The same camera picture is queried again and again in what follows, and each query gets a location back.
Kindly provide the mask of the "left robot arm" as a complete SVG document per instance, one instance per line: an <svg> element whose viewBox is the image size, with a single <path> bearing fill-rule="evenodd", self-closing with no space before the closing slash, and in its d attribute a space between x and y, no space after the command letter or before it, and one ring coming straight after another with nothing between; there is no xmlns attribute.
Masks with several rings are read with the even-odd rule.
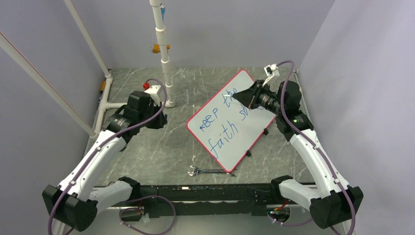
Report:
<svg viewBox="0 0 415 235"><path fill-rule="evenodd" d="M133 206L140 201L140 183L121 177L112 185L94 191L100 173L115 154L124 149L142 127L161 129L167 123L161 88L132 92L107 120L98 138L78 166L58 186L48 185L42 197L49 213L48 234L52 222L59 220L72 229L84 231L97 214L120 202Z"/></svg>

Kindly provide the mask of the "pink framed whiteboard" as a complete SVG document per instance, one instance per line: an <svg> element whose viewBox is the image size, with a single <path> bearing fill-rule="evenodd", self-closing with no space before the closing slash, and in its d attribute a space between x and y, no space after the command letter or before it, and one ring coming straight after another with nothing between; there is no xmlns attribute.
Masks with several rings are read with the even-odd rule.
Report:
<svg viewBox="0 0 415 235"><path fill-rule="evenodd" d="M275 120L263 108L250 110L232 97L249 88L254 79L240 70L188 121L187 129L226 172L232 172Z"/></svg>

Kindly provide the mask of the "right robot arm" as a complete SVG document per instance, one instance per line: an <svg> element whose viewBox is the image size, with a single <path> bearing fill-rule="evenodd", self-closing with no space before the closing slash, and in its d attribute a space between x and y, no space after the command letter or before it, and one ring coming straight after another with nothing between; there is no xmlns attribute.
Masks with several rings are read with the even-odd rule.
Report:
<svg viewBox="0 0 415 235"><path fill-rule="evenodd" d="M300 184L285 175L271 181L270 198L275 203L291 200L310 212L314 223L322 228L350 221L350 231L363 200L359 187L352 187L333 166L308 116L300 110L301 91L296 82L281 82L278 92L270 90L263 80L231 97L245 108L259 107L276 115L277 128L296 149L311 173L316 189Z"/></svg>

